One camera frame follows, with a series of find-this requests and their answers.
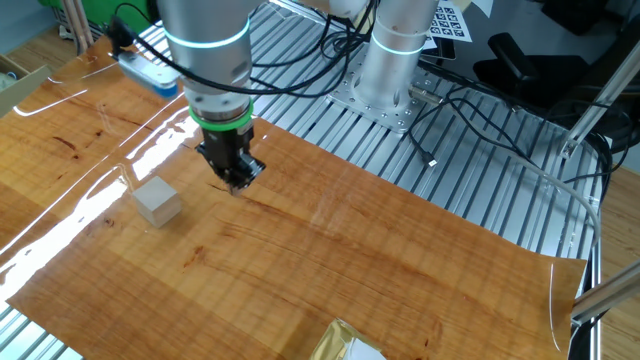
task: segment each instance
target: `wooden block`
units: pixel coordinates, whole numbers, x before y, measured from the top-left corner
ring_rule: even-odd
[[[134,191],[133,197],[140,215],[157,228],[166,224],[181,209],[178,193],[157,176]]]

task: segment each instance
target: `wooden table surface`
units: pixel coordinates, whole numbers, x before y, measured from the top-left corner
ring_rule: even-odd
[[[0,121],[3,299],[89,359],[307,359],[342,318],[389,359],[566,359],[584,262],[521,249],[256,120],[233,198],[183,97],[100,41]],[[160,176],[165,227],[131,193]]]

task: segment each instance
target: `wire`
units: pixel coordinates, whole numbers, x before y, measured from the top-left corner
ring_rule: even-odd
[[[120,8],[124,7],[124,6],[128,6],[130,8],[133,8],[135,11],[137,11],[145,20],[147,20],[147,22],[157,28],[161,28],[162,26],[156,25],[153,21],[151,21],[151,19],[149,19],[149,17],[147,17],[147,15],[145,15],[144,12],[142,12],[142,10],[140,10],[140,8],[138,8],[137,6],[130,4],[130,3],[120,3],[118,4],[118,6],[116,6],[116,9],[114,10],[113,14],[114,15],[118,15],[118,11],[120,10]]]
[[[366,24],[367,20],[369,19],[369,15],[371,14],[371,11],[373,11],[373,9],[375,7],[374,4],[375,4],[375,0],[369,1],[369,5],[367,6],[367,9],[364,12],[362,20],[360,21],[358,26],[355,28],[356,43],[354,43],[354,46],[350,47],[350,51],[353,51],[353,50],[357,49],[360,46],[360,44],[362,43],[361,42],[361,38],[357,37],[357,35],[360,34],[360,31],[362,31],[362,28],[364,27],[364,25]],[[332,20],[333,17],[332,16],[325,17],[324,14],[322,14],[318,10],[314,9],[314,11],[318,15],[320,15],[323,19],[325,19],[325,26],[324,26],[324,30],[322,31],[322,35],[320,36],[320,39],[318,40],[318,42],[312,48],[310,48],[304,54],[302,54],[302,55],[300,55],[300,56],[298,56],[298,57],[296,57],[294,59],[291,59],[291,60],[287,60],[287,61],[280,62],[280,63],[272,63],[272,64],[254,63],[253,67],[256,67],[256,68],[275,68],[275,67],[283,67],[283,66],[293,65],[293,64],[298,63],[298,62],[308,58],[309,56],[313,55],[318,49],[322,49],[324,47],[324,45],[326,44],[327,36],[329,34],[329,29],[331,27],[331,20]],[[340,34],[344,34],[344,32],[334,33],[334,34],[332,34],[331,37],[334,38],[334,37],[339,36]],[[336,52],[341,52],[341,47],[342,47],[343,43],[333,42],[333,45],[334,45],[334,48],[335,48]],[[255,82],[257,82],[259,84],[263,84],[263,85],[265,84],[262,81],[255,81]]]
[[[571,336],[571,341],[570,341],[570,346],[572,351],[569,353],[569,360],[576,359],[576,357],[578,356],[576,355],[578,354],[576,352],[578,351],[577,349],[582,347],[584,341],[589,338],[589,334],[591,333],[591,330],[594,327],[596,327],[596,325],[598,325],[598,322],[607,313],[607,311],[609,310],[605,310],[598,316],[594,317],[590,322],[583,324],[581,327],[577,328],[573,332],[573,335]]]
[[[320,49],[320,47],[322,46],[322,44],[324,43],[327,34],[329,33],[329,28],[331,26],[331,16],[327,17],[327,21],[325,22],[324,25],[324,30],[322,31],[322,35],[320,36],[320,40],[318,40],[318,42],[316,43],[315,46],[313,46],[311,49],[309,49],[309,51],[307,51],[306,53],[298,56],[295,59],[291,59],[285,62],[281,62],[281,63],[273,63],[273,64],[259,64],[259,63],[254,63],[253,67],[256,68],[273,68],[273,67],[282,67],[282,66],[289,66],[289,65],[293,65],[297,62],[300,62],[306,58],[308,58],[309,56],[311,56],[313,53],[315,53],[318,49]]]
[[[515,141],[513,141],[513,139],[511,139],[511,137],[509,136],[509,134],[507,134],[504,130],[502,130],[502,128],[500,128],[498,125],[496,125],[494,122],[492,122],[484,113],[482,113],[482,111],[480,111],[480,109],[478,109],[477,106],[475,106],[474,104],[472,104],[469,100],[467,99],[463,99],[463,98],[453,98],[453,99],[449,99],[449,101],[452,102],[452,107],[456,110],[456,112],[460,115],[460,118],[467,123],[467,125],[470,124],[469,119],[467,119],[462,112],[460,111],[460,108],[456,105],[453,104],[453,101],[460,101],[463,102],[465,104],[467,104],[467,106],[469,106],[470,108],[472,108],[475,113],[477,113],[478,115],[480,115],[480,117],[487,123],[489,124],[489,126],[491,126],[492,128],[496,129],[498,131],[498,133],[500,133],[500,135],[502,135],[505,139],[507,139],[507,141],[509,142],[509,144],[511,144],[511,148],[507,147],[510,150],[513,150],[515,153],[517,153],[518,155],[520,155],[521,157],[525,158],[527,161],[529,161],[531,164],[534,164],[533,161],[531,160],[531,158],[525,154],[525,152],[520,149],[520,147],[515,143]],[[480,137],[481,139],[487,141],[487,142],[492,142],[490,139],[485,138],[484,136],[480,136],[478,133],[476,133],[476,135],[478,137]]]
[[[147,49],[149,52],[151,52],[154,56],[156,56],[158,59],[160,59],[160,61],[164,62],[165,64],[167,64],[169,67],[173,68],[174,70],[176,70],[177,72],[179,72],[180,74],[182,74],[183,76],[198,82],[202,85],[205,86],[209,86],[218,90],[223,90],[223,91],[228,91],[228,92],[232,92],[232,93],[238,93],[238,94],[245,94],[245,95],[282,95],[282,94],[287,94],[287,95],[291,95],[291,96],[295,96],[295,97],[299,97],[299,98],[317,98],[317,97],[321,97],[324,95],[327,95],[329,93],[331,93],[332,91],[334,91],[336,88],[338,88],[338,86],[340,86],[341,81],[344,79],[344,77],[346,77],[347,71],[348,71],[348,67],[349,67],[349,51],[346,51],[350,46],[351,46],[351,31],[349,28],[347,28],[346,30],[346,41],[348,46],[343,49],[343,51],[341,51],[339,53],[338,56],[336,56],[334,59],[331,60],[331,62],[323,69],[321,70],[318,74],[316,74],[315,76],[313,76],[312,78],[301,82],[300,84],[294,85],[294,86],[290,86],[288,88],[278,88],[274,85],[270,85],[265,83],[264,81],[255,79],[255,78],[251,78],[252,81],[255,81],[263,86],[268,87],[268,89],[266,90],[258,90],[258,89],[248,89],[248,88],[241,88],[241,87],[236,87],[236,86],[231,86],[231,85],[225,85],[225,84],[220,84],[208,79],[205,79],[203,77],[200,77],[196,74],[194,74],[193,72],[191,72],[190,70],[187,70],[185,68],[183,68],[182,66],[174,63],[173,61],[171,61],[170,59],[168,59],[166,56],[164,56],[162,53],[160,53],[158,50],[156,50],[153,46],[151,46],[149,43],[147,43],[144,39],[142,39],[138,34],[136,34],[134,31],[130,31],[129,30],[129,34],[131,37],[133,37],[140,45],[142,45],[145,49]],[[328,90],[325,90],[321,93],[318,94],[299,94],[299,93],[295,93],[294,91],[296,90],[300,90],[303,89],[307,86],[312,85],[313,83],[315,83],[316,81],[320,80],[322,77],[324,77],[326,74],[328,74],[331,69],[333,69],[333,67],[335,67],[338,62],[342,59],[342,57],[345,57],[345,65],[341,74],[341,77],[339,79],[339,81],[336,81],[336,83],[331,86],[331,88],[329,88]]]
[[[549,112],[547,113],[547,116],[545,117],[546,119],[551,117],[551,114],[553,113],[553,111],[559,107],[560,105],[564,105],[564,104],[582,104],[582,105],[586,105],[586,106],[595,106],[595,107],[600,107],[600,108],[604,108],[607,110],[612,110],[616,113],[618,113],[618,116],[624,118],[627,120],[627,122],[629,123],[630,126],[630,130],[629,130],[629,134],[627,135],[627,142],[625,144],[624,147],[624,152],[622,153],[622,158],[620,158],[620,161],[614,166],[611,167],[612,164],[608,164],[608,168],[609,170],[607,171],[603,171],[603,172],[598,172],[595,174],[588,174],[588,175],[581,175],[581,176],[576,176],[572,179],[569,180],[565,180],[566,184],[578,181],[578,180],[583,180],[583,179],[589,179],[589,178],[595,178],[595,177],[607,177],[610,176],[611,174],[613,174],[616,170],[620,169],[620,167],[622,166],[622,164],[624,163],[624,160],[627,158],[627,155],[629,154],[629,144],[631,143],[632,139],[633,139],[633,129],[634,129],[634,124],[633,121],[631,120],[631,118],[629,117],[629,115],[618,109],[615,106],[612,105],[604,105],[604,104],[598,104],[598,103],[594,103],[594,102],[589,102],[589,101],[584,101],[584,100],[574,100],[574,99],[567,99],[567,100],[562,100],[560,102],[558,102],[557,104],[555,104],[551,109],[549,109]]]
[[[591,204],[584,198],[584,196],[582,196],[581,194],[578,194],[578,192],[576,190],[574,190],[573,187],[565,184],[560,179],[558,179],[555,176],[553,176],[553,175],[545,172],[544,170],[540,169],[538,166],[536,166],[531,161],[530,158],[528,158],[526,156],[522,156],[521,155],[522,151],[518,150],[518,148],[516,146],[514,146],[515,144],[511,144],[512,146],[507,146],[505,144],[502,144],[502,143],[492,139],[491,135],[489,135],[484,130],[476,127],[476,125],[474,125],[471,121],[469,121],[469,119],[467,119],[466,116],[464,116],[464,114],[462,113],[460,108],[458,106],[456,106],[455,104],[453,104],[454,101],[459,101],[460,99],[459,98],[451,99],[450,95],[452,93],[460,91],[460,90],[462,90],[464,88],[465,88],[465,86],[463,86],[461,88],[452,89],[451,91],[449,91],[449,93],[447,93],[447,95],[445,96],[445,100],[441,104],[439,104],[438,106],[436,106],[433,109],[431,109],[425,115],[423,115],[423,116],[419,117],[418,119],[416,119],[416,121],[409,128],[409,136],[410,136],[410,139],[411,139],[412,143],[414,144],[414,146],[416,148],[420,148],[421,153],[427,152],[426,150],[424,150],[422,148],[420,143],[414,138],[413,129],[417,126],[417,124],[422,122],[427,116],[431,115],[433,112],[437,111],[438,109],[442,109],[445,106],[451,106],[451,108],[459,115],[459,117],[465,122],[465,124],[469,127],[469,129],[476,136],[478,136],[480,139],[490,143],[491,145],[493,145],[493,146],[495,146],[497,148],[500,148],[500,149],[503,149],[503,150],[509,152],[511,154],[511,158],[512,159],[514,159],[515,161],[520,163],[526,169],[531,170],[532,172],[536,173],[538,176],[540,176],[543,179],[551,182],[557,188],[559,188],[561,190],[564,190],[569,195],[571,195],[573,198],[575,198],[582,206],[584,206],[584,208],[587,211],[587,215],[591,218],[591,220],[593,222],[593,231],[594,231],[594,239],[595,239],[594,245],[595,245],[595,243],[600,241],[600,237],[601,237],[601,233],[602,233],[602,228],[601,228],[601,225],[600,225],[600,217],[598,216],[598,213],[594,210],[594,208],[591,206]],[[477,107],[474,107],[474,110],[476,112],[478,112],[479,114],[482,114],[480,111],[478,111]],[[483,120],[487,121],[488,119],[486,118],[486,116],[483,116]]]

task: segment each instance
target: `metal mounting plate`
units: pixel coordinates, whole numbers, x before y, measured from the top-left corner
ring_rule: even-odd
[[[329,99],[393,132],[406,133],[426,103],[418,99],[411,99],[406,107],[382,109],[376,107],[375,104],[366,104],[360,101],[354,93],[353,82],[357,79],[357,74],[364,63],[366,53],[365,47],[351,60],[349,71],[342,86],[329,94]],[[424,73],[419,73],[418,70],[416,70],[412,82],[418,87],[430,85],[431,81],[427,79]]]

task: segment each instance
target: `metal pole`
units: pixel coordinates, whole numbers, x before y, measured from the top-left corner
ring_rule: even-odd
[[[573,323],[580,326],[639,292],[640,259],[576,299]]]
[[[629,82],[640,71],[640,42],[631,50],[629,56],[622,62],[615,74],[609,79],[607,85],[595,100],[600,105],[611,105],[620,96]],[[568,159],[591,129],[600,121],[607,109],[598,106],[589,106],[576,125],[567,133],[562,143],[561,154]]]

